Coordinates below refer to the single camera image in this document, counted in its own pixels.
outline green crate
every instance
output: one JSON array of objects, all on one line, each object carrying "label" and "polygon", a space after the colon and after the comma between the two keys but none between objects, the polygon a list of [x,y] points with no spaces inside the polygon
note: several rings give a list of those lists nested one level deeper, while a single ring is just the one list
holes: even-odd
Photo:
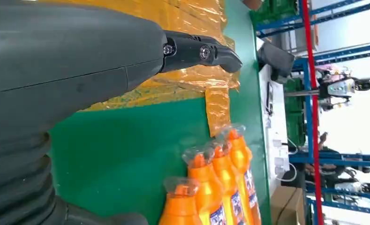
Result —
[{"label": "green crate", "polygon": [[265,0],[257,11],[250,11],[251,20],[256,23],[270,23],[276,20],[272,10],[272,0]]},{"label": "green crate", "polygon": [[296,0],[271,0],[272,12],[276,19],[283,19],[297,14]]},{"label": "green crate", "polygon": [[306,129],[303,112],[286,113],[287,137],[297,146],[303,146],[306,141]]}]

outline green work surface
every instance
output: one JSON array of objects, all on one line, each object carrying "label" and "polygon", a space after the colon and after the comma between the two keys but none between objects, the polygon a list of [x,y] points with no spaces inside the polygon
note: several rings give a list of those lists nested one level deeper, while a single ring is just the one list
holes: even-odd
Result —
[{"label": "green work surface", "polygon": [[[244,63],[240,91],[230,91],[231,118],[247,126],[260,210],[264,224],[270,224],[254,31],[240,1],[227,0],[226,14],[225,34],[235,40]],[[158,223],[163,210],[164,178],[185,176],[183,151],[210,139],[203,98],[78,112],[51,134],[59,195],[102,216],[137,211],[151,225]]]}]

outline yellow foil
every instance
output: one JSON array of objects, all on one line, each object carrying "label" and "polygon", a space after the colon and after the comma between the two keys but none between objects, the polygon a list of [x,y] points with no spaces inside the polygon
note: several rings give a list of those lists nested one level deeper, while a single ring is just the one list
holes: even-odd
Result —
[{"label": "yellow foil", "polygon": [[210,136],[214,137],[221,128],[230,124],[230,102],[228,86],[209,86],[205,89],[205,105],[207,111]]}]

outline spray bottle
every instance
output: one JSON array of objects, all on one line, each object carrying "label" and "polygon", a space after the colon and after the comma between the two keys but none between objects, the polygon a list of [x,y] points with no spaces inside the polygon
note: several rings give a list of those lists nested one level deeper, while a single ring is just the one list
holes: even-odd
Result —
[{"label": "spray bottle", "polygon": [[164,180],[167,200],[159,225],[202,225],[196,209],[196,180],[169,177]]},{"label": "spray bottle", "polygon": [[244,215],[238,189],[238,182],[242,176],[230,160],[231,145],[228,142],[220,141],[213,141],[211,145],[215,151],[212,166],[224,188],[222,201],[227,225],[244,225]]},{"label": "spray bottle", "polygon": [[200,183],[196,208],[203,225],[226,225],[222,205],[223,187],[212,167],[213,148],[205,145],[188,149],[182,155],[188,176]]},{"label": "spray bottle", "polygon": [[232,124],[222,129],[219,139],[227,140],[232,145],[230,158],[236,169],[243,175],[239,192],[247,224],[261,225],[258,199],[250,171],[252,152],[244,139],[245,126]]}]

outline black device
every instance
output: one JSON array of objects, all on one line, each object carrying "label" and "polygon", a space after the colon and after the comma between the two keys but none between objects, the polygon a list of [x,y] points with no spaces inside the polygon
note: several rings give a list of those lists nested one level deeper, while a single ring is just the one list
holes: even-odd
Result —
[{"label": "black device", "polygon": [[55,196],[48,130],[157,73],[198,64],[242,66],[213,38],[124,13],[0,1],[0,225],[147,224],[138,214],[99,218]]},{"label": "black device", "polygon": [[291,75],[295,56],[266,41],[257,52],[259,69],[266,64],[272,67],[271,80],[285,84]]}]

